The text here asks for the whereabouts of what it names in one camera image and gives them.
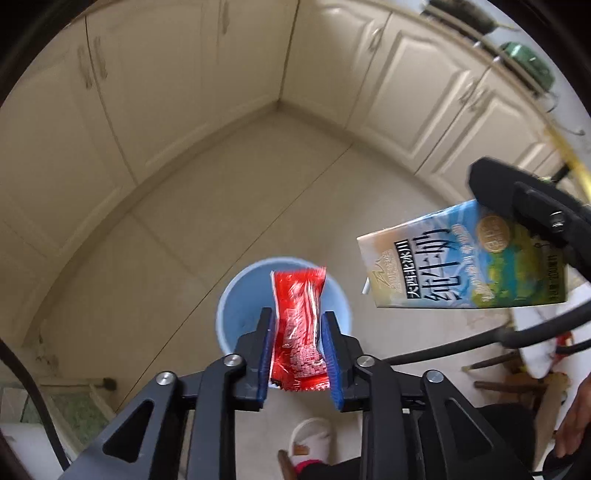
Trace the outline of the person's right hand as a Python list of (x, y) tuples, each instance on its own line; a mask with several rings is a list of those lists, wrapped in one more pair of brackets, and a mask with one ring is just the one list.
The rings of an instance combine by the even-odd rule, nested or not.
[(556, 434), (555, 455), (562, 458), (579, 448), (591, 417), (591, 374), (579, 385), (576, 397)]

